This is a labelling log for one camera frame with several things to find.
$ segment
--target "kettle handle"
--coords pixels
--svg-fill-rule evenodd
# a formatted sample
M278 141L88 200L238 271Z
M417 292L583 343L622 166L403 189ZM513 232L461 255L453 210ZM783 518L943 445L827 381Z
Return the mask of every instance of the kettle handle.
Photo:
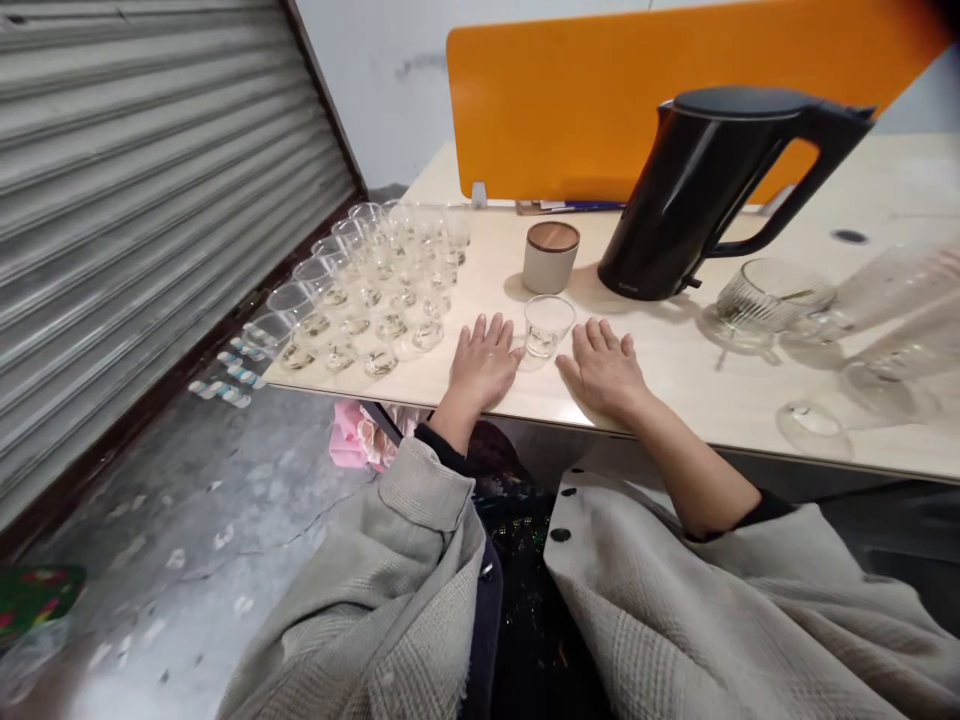
M851 109L822 102L804 110L794 118L781 147L786 149L787 144L794 138L809 140L820 151L817 161L776 212L770 216L760 232L748 240L717 243L707 250L704 258L750 255L773 242L793 216L813 197L824 181L870 131L873 127L871 117L875 110L876 108Z

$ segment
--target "black shirt cuff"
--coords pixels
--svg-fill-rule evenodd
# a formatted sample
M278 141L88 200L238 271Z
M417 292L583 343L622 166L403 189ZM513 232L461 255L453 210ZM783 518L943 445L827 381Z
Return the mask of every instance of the black shirt cuff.
M767 520L776 520L778 517L789 515L797 509L795 505L791 505L783 498L777 497L769 490L764 490L763 488L757 488L757 490L760 492L760 502L753 510L744 515L740 522L731 528L730 532L739 530L742 527L747 527L748 525L766 522ZM710 533L706 537L695 538L684 533L687 540L691 542L710 542L725 534L726 533L717 532Z
M464 477L474 477L474 472L470 467L470 463L467 462L467 459L450 447L450 443L437 435L429 425L426 423L417 425L413 436L424 445L429 445L430 449L437 454L440 464L445 468L460 473Z

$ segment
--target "black electric kettle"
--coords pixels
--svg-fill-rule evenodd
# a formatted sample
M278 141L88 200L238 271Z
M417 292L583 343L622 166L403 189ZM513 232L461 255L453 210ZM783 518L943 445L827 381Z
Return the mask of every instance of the black electric kettle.
M849 108L792 90L716 87L658 108L657 137L597 270L614 292L663 300L699 287L700 264L766 247L873 127L875 108ZM719 243L791 140L816 163L749 240Z

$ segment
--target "hand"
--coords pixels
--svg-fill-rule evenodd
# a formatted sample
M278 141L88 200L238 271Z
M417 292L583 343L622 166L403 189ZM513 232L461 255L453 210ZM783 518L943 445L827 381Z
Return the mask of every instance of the hand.
M513 321L503 322L500 313L493 316L489 330L485 315L477 317L473 334L464 325L450 369L447 394L467 403L478 414L503 400L525 352L524 348L510 352L512 337Z
M620 422L653 395L643 380L633 350L633 338L617 338L606 320L590 318L573 328L573 358L557 356L560 374L587 407Z

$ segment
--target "white wall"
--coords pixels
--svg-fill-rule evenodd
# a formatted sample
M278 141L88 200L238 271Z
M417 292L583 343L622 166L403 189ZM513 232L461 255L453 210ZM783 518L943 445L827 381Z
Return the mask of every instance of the white wall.
M310 42L370 188L409 185L453 138L445 46L454 27L726 0L299 0ZM944 56L879 132L960 130L960 76Z

